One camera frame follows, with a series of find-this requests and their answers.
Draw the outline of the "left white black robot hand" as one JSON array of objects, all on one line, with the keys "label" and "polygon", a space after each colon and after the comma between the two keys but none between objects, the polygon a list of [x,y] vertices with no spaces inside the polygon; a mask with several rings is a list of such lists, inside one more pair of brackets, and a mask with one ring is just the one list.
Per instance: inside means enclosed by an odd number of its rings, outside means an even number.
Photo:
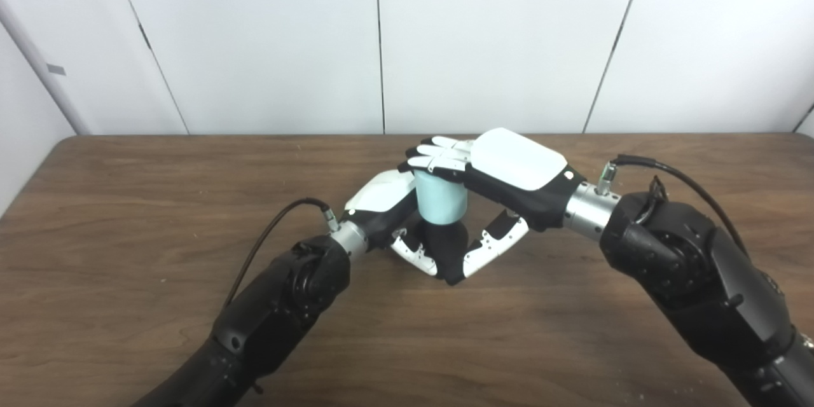
[{"label": "left white black robot hand", "polygon": [[435,277],[438,267],[419,239],[417,212],[413,174],[384,170],[346,202],[332,238],[352,258],[390,248],[422,273]]}]

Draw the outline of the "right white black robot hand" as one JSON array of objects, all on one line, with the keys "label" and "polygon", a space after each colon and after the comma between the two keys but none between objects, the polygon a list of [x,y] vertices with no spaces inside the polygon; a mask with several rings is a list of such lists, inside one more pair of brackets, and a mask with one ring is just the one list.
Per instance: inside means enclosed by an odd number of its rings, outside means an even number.
[{"label": "right white black robot hand", "polygon": [[[398,169],[415,176],[419,239],[437,264],[436,277],[451,286],[474,276],[528,232],[562,228],[572,215],[570,202],[587,186],[562,154],[505,128],[470,140],[433,135],[405,157]],[[474,241],[460,222],[471,192],[502,207]]]}]

